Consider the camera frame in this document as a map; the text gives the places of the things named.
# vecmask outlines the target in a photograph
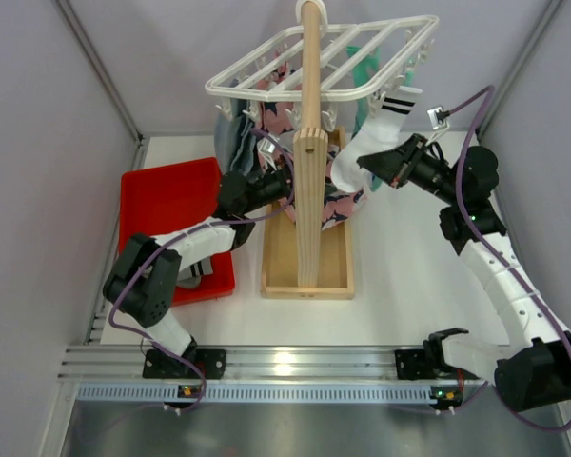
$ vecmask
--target wooden stand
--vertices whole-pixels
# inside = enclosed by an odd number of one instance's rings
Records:
[[[303,103],[301,129],[294,136],[294,190],[298,286],[317,286],[324,210],[327,133],[320,117],[320,10],[312,2],[302,7]]]
[[[345,129],[329,134],[331,144],[345,147]],[[322,185],[325,179],[325,162]],[[273,211],[278,207],[267,207]],[[298,285],[296,226],[285,213],[265,222],[265,242],[261,276],[261,293],[266,298],[350,299],[353,297],[353,248],[350,222],[344,221],[321,232],[318,260],[319,275],[314,287]]]

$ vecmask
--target black bracket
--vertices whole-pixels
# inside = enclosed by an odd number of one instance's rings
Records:
[[[571,344],[571,333],[565,333]],[[571,362],[562,341],[533,340],[509,359],[499,360],[495,387],[517,412],[571,400]]]
[[[442,351],[442,341],[449,336],[460,335],[469,333],[464,328],[449,328],[448,330],[436,331],[429,335],[423,341],[423,348],[425,349],[425,356],[431,366],[439,371],[450,372],[454,370],[453,367],[447,365],[444,361],[444,353]]]
[[[108,301],[116,302],[133,275],[158,248],[156,240],[143,233],[129,237],[102,289]],[[140,277],[125,296],[120,310],[143,328],[163,319],[173,301],[181,261],[175,250],[161,252],[152,262],[148,277]]]
[[[468,206],[467,211],[474,221],[476,229],[482,235],[491,233],[505,235],[507,233],[505,225],[488,200],[481,204]],[[440,229],[444,238],[450,241],[457,255],[461,254],[469,240],[479,241],[463,219],[463,215],[457,205],[451,205],[440,211]]]
[[[423,349],[398,349],[395,356],[398,379],[417,381],[438,378]]]
[[[192,364],[201,370],[206,379],[222,379],[226,369],[224,349],[195,349],[191,354]],[[196,379],[198,376],[158,349],[149,349],[144,361],[144,379]]]

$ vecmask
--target white wall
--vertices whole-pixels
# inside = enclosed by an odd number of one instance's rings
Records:
[[[571,0],[486,137],[529,275],[571,327]]]
[[[32,455],[133,143],[48,0],[0,0],[0,456]]]
[[[499,84],[547,0],[325,0],[331,23],[436,14],[429,63],[416,84],[425,98],[408,129],[427,129],[426,110],[454,107]],[[138,128],[213,131],[216,99],[205,82],[278,31],[296,25],[295,0],[71,0]],[[340,122],[352,128],[355,104]],[[469,125],[471,113],[453,118]]]

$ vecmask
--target metal frame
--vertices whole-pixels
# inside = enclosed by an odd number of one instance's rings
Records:
[[[145,356],[135,345],[82,345],[67,349],[60,382],[163,383],[142,378]],[[454,380],[401,381],[394,351],[421,347],[210,347],[226,350],[226,370],[216,384],[289,383],[455,386]],[[468,385],[478,384],[468,381]]]
[[[502,109],[512,89],[522,77],[522,72],[526,68],[529,59],[533,56],[542,38],[549,29],[550,25],[556,19],[558,13],[561,11],[566,0],[549,0],[545,10],[541,14],[537,23],[531,30],[531,33],[526,38],[524,46],[517,55],[512,66],[508,69],[507,76],[503,83],[500,84],[499,90],[496,93],[495,100],[491,104],[488,112],[484,116],[482,123],[479,127],[479,141],[486,135],[488,130],[493,125],[493,121]]]
[[[74,410],[78,383],[57,383],[51,400],[50,416],[42,436],[39,457],[59,457]]]
[[[85,57],[87,57],[89,65],[97,75],[97,79],[99,80],[100,84],[106,91],[106,96],[108,97],[112,105],[116,108],[116,111],[118,112],[121,120],[123,121],[123,124],[125,124],[126,129],[129,131],[129,134],[135,141],[141,142],[144,139],[144,136],[142,135],[142,133],[140,133],[140,130],[136,127],[135,121],[133,120],[133,117],[128,111],[127,105],[125,104],[120,93],[114,86],[114,83],[112,82],[110,75],[106,70],[104,63],[102,62],[102,59],[99,57],[97,50],[95,50],[95,47],[91,43],[89,35],[85,31],[85,28],[83,27],[83,24],[78,18],[78,15],[76,14],[76,11],[74,10],[73,6],[69,2],[69,0],[53,0],[53,1],[59,12],[66,20],[66,23],[68,24],[70,30],[74,34],[74,38],[76,38],[76,41],[78,42],[79,46],[81,47],[81,50],[85,54]]]
[[[136,146],[133,153],[133,160],[131,161],[130,171],[141,169],[146,161],[146,155],[148,154],[148,141],[143,139]],[[83,342],[99,344],[102,338],[102,332],[104,331],[104,323],[106,322],[106,300],[102,295],[102,286],[104,282],[108,279],[112,265],[116,260],[116,254],[118,249],[118,212],[116,210],[114,229],[112,230],[112,235],[110,237],[110,244],[108,247],[108,255],[104,262],[104,268],[102,270],[101,281],[95,292],[95,299],[93,301],[93,306],[91,308],[91,314],[89,316],[89,324],[87,326],[87,332]]]

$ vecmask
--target white sock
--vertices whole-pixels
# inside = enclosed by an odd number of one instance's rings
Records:
[[[334,159],[330,178],[338,190],[353,193],[364,186],[370,173],[361,169],[356,161],[363,155],[398,146],[400,129],[422,93],[410,87],[387,93],[376,115],[366,118],[355,138]]]

